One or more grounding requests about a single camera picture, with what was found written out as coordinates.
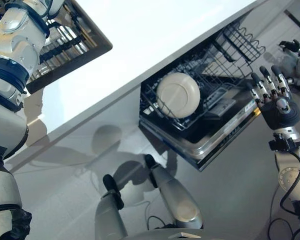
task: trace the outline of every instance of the silver robot leg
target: silver robot leg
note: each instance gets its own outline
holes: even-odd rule
[[[150,169],[152,184],[159,188],[173,223],[178,228],[202,229],[203,218],[191,194],[160,164],[156,163],[151,155],[146,155],[144,159]]]
[[[108,192],[101,198],[95,213],[95,239],[120,240],[126,237],[127,230],[119,210],[124,207],[116,182],[110,175],[103,177]]]

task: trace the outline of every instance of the white plate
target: white plate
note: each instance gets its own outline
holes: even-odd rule
[[[166,76],[156,90],[160,110],[171,118],[185,118],[197,109],[200,90],[187,74],[176,72]]]

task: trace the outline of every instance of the dish rack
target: dish rack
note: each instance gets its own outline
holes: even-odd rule
[[[229,24],[144,81],[141,85],[140,113],[167,120],[179,131],[188,129],[211,110],[228,90],[238,86],[252,73],[251,63],[266,51],[259,44],[258,40],[253,40],[252,34],[247,34],[246,28],[240,28],[239,22]],[[200,89],[198,108],[185,118],[176,118],[156,94],[161,80],[176,72],[191,76]],[[158,102],[174,117],[162,113]]]

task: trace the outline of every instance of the white countertop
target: white countertop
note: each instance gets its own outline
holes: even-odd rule
[[[51,144],[264,0],[77,2],[113,48],[26,100],[32,104],[31,109],[25,105],[31,112],[28,124],[41,120]],[[43,133],[30,136],[38,140]],[[13,159],[18,163],[42,147],[25,146]]]

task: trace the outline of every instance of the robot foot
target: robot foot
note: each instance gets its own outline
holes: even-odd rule
[[[121,194],[114,178],[110,174],[106,174],[103,176],[102,181],[108,193],[113,194],[118,210],[123,209],[125,204],[121,199]]]

